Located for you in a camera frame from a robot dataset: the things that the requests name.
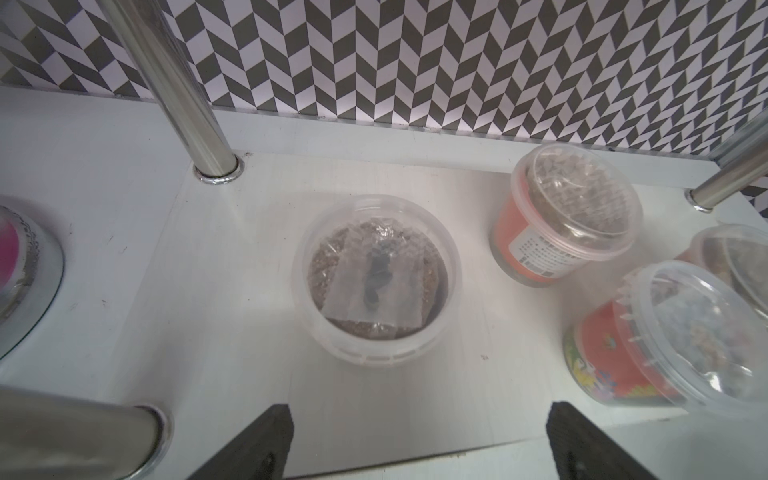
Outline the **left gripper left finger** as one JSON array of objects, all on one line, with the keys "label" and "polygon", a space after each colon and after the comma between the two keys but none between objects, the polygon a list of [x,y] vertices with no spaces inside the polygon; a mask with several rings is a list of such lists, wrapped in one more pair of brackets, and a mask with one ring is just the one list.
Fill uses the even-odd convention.
[{"label": "left gripper left finger", "polygon": [[293,436],[289,406],[274,404],[188,479],[282,479]]}]

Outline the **small yellow-label seed cup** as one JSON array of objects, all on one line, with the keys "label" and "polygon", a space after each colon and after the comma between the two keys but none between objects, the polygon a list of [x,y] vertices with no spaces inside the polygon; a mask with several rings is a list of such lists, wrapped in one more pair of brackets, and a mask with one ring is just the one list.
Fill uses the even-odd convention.
[{"label": "small yellow-label seed cup", "polygon": [[457,317],[457,245],[429,211],[391,195],[335,203],[294,258],[294,301],[331,355],[366,367],[404,364],[433,348]]}]

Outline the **small black-red seed cup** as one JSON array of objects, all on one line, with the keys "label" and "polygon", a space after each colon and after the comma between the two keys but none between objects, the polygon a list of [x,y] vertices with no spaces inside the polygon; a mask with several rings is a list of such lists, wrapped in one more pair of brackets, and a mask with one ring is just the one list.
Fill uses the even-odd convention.
[{"label": "small black-red seed cup", "polygon": [[671,260],[626,275],[563,335],[576,384],[608,406],[767,414],[767,331],[731,286]]}]

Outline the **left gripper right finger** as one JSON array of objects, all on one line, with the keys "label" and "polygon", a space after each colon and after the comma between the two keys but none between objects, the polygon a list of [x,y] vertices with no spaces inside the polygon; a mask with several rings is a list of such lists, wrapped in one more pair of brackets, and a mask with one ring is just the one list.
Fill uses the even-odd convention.
[{"label": "left gripper right finger", "polygon": [[552,403],[546,434],[560,479],[656,479],[568,402]]}]

